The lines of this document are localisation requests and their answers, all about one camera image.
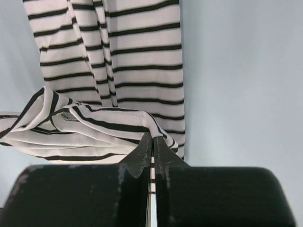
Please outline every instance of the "striped fabric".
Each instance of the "striped fabric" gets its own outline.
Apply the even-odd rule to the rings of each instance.
[[[0,141],[55,163],[115,163],[150,131],[184,156],[178,0],[23,0],[45,87]]]

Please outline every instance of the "white fabric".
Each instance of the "white fabric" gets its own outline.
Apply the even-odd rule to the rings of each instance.
[[[22,113],[0,113],[2,145],[54,163],[108,164],[150,131],[184,156],[178,0],[23,2],[45,87]]]

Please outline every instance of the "light blue wall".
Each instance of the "light blue wall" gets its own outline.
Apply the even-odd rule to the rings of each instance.
[[[182,0],[187,156],[272,170],[303,225],[303,1]],[[22,1],[0,8],[0,111],[43,86]],[[41,159],[0,147],[0,206]]]
[[[0,111],[22,111],[43,86],[39,51],[21,0],[0,7]],[[28,165],[46,162],[0,147],[0,207],[16,177]]]

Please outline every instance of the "fabric fold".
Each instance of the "fabric fold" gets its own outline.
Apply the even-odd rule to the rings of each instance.
[[[57,157],[61,163],[70,156],[99,163],[103,158],[90,157],[109,154],[118,162],[147,131],[153,138],[164,137],[171,149],[178,149],[175,140],[147,112],[80,103],[47,87],[35,93],[19,115],[0,115],[1,143],[48,160]]]

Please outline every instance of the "striped shirt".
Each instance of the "striped shirt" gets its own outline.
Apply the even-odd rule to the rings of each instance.
[[[116,163],[146,131],[184,156],[179,0],[23,0],[45,87],[0,113],[0,142],[54,163]]]

